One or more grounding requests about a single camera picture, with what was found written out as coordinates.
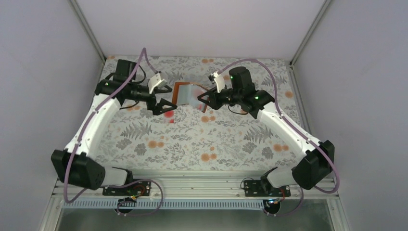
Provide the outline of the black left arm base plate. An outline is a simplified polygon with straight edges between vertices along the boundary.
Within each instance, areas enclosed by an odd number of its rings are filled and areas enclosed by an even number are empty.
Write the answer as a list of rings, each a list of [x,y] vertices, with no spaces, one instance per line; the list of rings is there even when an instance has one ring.
[[[132,184],[125,188],[103,188],[102,194],[104,196],[149,196],[151,189],[151,182],[141,181],[136,184]]]

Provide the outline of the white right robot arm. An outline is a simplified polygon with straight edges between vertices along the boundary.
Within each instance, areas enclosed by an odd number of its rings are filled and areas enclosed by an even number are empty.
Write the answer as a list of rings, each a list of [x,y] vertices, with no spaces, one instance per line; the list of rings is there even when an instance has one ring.
[[[214,110],[224,105],[241,106],[245,112],[276,133],[298,159],[296,166],[273,167],[262,177],[271,187],[297,184],[310,190],[333,171],[334,145],[329,140],[321,142],[308,134],[280,110],[273,96],[265,90],[257,90],[246,67],[239,66],[229,71],[231,88],[227,88],[224,78],[217,72],[208,78],[215,87],[199,95],[199,101]]]

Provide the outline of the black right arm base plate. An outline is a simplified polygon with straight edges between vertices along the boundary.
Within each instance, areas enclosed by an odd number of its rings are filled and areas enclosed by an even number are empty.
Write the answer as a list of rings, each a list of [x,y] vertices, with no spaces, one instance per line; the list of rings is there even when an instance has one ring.
[[[280,188],[272,187],[267,181],[244,178],[240,183],[240,188],[244,190],[247,197],[289,197],[291,196],[290,187],[282,186]]]

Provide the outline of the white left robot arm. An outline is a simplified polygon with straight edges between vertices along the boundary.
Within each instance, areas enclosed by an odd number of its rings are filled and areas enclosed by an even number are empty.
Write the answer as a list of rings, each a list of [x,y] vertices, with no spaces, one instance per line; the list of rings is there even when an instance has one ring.
[[[126,100],[145,102],[153,115],[161,115],[176,105],[157,94],[170,93],[172,88],[158,72],[147,84],[136,81],[136,62],[120,59],[116,70],[102,79],[95,90],[92,105],[80,128],[63,150],[54,150],[51,161],[64,184],[96,190],[105,186],[122,186],[129,182],[130,171],[104,167],[96,162],[99,144],[114,115]]]

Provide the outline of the brown leather card holder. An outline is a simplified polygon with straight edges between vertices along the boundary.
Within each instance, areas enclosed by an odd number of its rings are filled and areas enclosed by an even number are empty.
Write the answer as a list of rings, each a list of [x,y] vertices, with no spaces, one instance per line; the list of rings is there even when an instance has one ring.
[[[198,96],[208,91],[207,88],[194,82],[175,82],[172,103],[179,105],[190,105],[205,113],[207,105],[198,100]]]

